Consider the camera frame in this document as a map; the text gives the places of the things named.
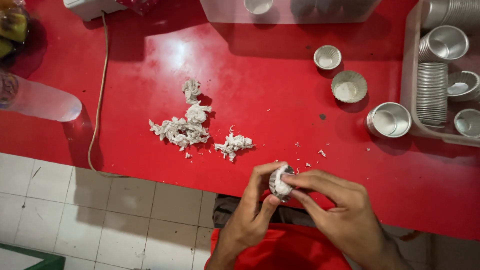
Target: plastic bottle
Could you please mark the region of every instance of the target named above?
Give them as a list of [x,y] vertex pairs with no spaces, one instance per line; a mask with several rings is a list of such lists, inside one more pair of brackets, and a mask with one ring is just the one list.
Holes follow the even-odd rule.
[[67,92],[30,82],[10,73],[0,73],[0,109],[24,115],[67,122],[82,111],[80,100]]

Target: hand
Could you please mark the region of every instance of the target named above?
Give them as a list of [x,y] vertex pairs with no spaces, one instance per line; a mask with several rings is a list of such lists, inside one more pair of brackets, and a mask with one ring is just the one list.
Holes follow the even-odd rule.
[[286,162],[273,162],[253,168],[240,203],[220,231],[217,245],[206,269],[233,268],[235,258],[241,251],[257,245],[264,238],[280,199],[273,194],[268,195],[260,211],[258,200],[268,189],[270,174],[284,164]]
[[335,208],[323,210],[303,191],[291,192],[311,215],[317,228],[364,269],[409,269],[395,242],[384,236],[364,186],[319,170],[283,175],[282,180],[324,194],[335,203]]

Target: person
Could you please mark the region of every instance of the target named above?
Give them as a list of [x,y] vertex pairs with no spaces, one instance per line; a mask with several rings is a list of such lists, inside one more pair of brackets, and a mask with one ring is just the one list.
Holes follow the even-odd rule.
[[[301,217],[303,210],[279,207],[273,194],[259,203],[270,174],[283,164],[254,167],[241,198],[218,195],[206,270],[349,270],[343,254],[365,270],[412,269],[382,230],[365,187],[358,183],[319,170],[283,175],[284,182],[296,187],[290,195],[304,206],[313,228]],[[335,207],[320,208],[309,192],[325,195]],[[289,222],[271,223],[281,208],[290,211]]]

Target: red table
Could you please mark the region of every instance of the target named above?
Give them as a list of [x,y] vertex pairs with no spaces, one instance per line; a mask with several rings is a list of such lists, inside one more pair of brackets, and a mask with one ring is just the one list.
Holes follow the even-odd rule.
[[[379,139],[362,124],[371,108],[399,101],[405,18],[415,2],[383,0],[365,23],[338,25],[211,24],[198,0],[159,1],[146,17],[109,14],[111,55],[95,167],[240,196],[254,165],[286,160],[305,171],[308,162],[365,185],[383,223],[480,239],[477,148],[410,135]],[[101,20],[83,23],[56,0],[32,0],[27,7],[41,24],[34,22],[35,46],[12,70],[76,95],[84,110],[72,123],[1,111],[0,151],[87,168],[105,54]],[[312,61],[325,44],[343,55],[331,72]],[[341,70],[367,80],[361,102],[334,99],[331,79]],[[148,125],[149,119],[183,117],[189,105],[181,85],[189,76],[202,83],[202,104],[214,111],[204,123],[212,139],[188,149],[191,160]],[[256,144],[239,151],[234,163],[213,151],[231,125]]]

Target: red shirt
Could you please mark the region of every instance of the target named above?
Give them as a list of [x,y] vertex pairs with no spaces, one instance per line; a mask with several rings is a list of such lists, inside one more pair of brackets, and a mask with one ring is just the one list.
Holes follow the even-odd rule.
[[[219,231],[213,230],[211,253]],[[342,252],[318,229],[281,223],[270,224],[258,245],[238,255],[235,270],[243,269],[352,270]]]

